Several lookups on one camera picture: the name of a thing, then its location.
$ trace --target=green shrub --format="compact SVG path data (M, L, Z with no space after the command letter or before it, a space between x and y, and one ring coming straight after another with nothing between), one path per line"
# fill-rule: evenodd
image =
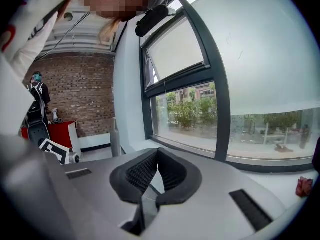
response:
M265 124L269 123L269 129L271 132L274 132L276 128L279 127L283 133L286 133L287 128L290 128L297 123L299 117L299 111L295 111L287 113L265 114L263 119Z
M202 98L198 102L200 121L204 125L213 125L218 120L217 100L215 98Z
M183 128L190 128L197 120L197 106L194 101L180 101L173 106L174 117Z

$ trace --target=red brick wall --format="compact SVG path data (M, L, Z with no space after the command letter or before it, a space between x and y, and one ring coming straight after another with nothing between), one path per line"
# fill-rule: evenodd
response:
M23 83L35 71L48 86L49 109L58 109L64 121L77 120L78 137L109 133L115 117L112 93L114 56L92 53L60 53L33 63Z

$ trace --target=dark window frame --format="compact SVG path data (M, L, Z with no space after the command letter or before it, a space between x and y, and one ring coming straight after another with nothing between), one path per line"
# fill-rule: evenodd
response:
M141 94L146 139L153 140L172 149L187 151L197 156L227 163L243 171L259 173L288 173L311 170L313 166L310 157L307 157L306 159L291 159L290 161L287 161L288 164L282 165L284 160L281 159L270 161L264 160L263 162L260 162L261 160L259 159L232 157L228 155L231 131L231 108L228 79L224 64L217 44L202 18L186 0L179 1L182 4L182 8L178 10L177 15L157 29L143 43L143 45L140 44ZM167 32L169 28L184 17L187 17L192 26L201 49L204 62L185 68L147 87L147 83L149 82L146 81L147 79L145 77L147 76L145 76L146 74L144 69L145 52L147 47L152 45L162 36L162 34ZM173 92L213 81L215 82L215 95L218 110L217 144L215 152L190 147L185 144L170 141L162 138L161 136L154 135L154 132L158 132L158 129L154 129L154 127L158 126L153 125L152 121L152 118L157 117L157 104L154 97L163 95L166 92ZM203 153L214 153L214 158L203 155Z

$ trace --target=white ceiling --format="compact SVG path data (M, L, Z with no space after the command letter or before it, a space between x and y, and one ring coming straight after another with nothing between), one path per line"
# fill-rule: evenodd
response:
M73 19L66 21L61 18L54 26L43 51L40 56L52 50L55 45L62 39L66 32L87 12L89 8L83 6L78 0L72 0L66 13L71 13ZM123 30L125 23L121 23L119 32L116 33L116 38L112 37L109 41L104 41L102 44L99 42L99 32L101 28L107 24L109 19L104 19L94 13L91 13L83 21L81 21L63 41L50 53L68 53L68 52L97 52L97 53L110 53L114 51L113 40L118 40L120 32Z

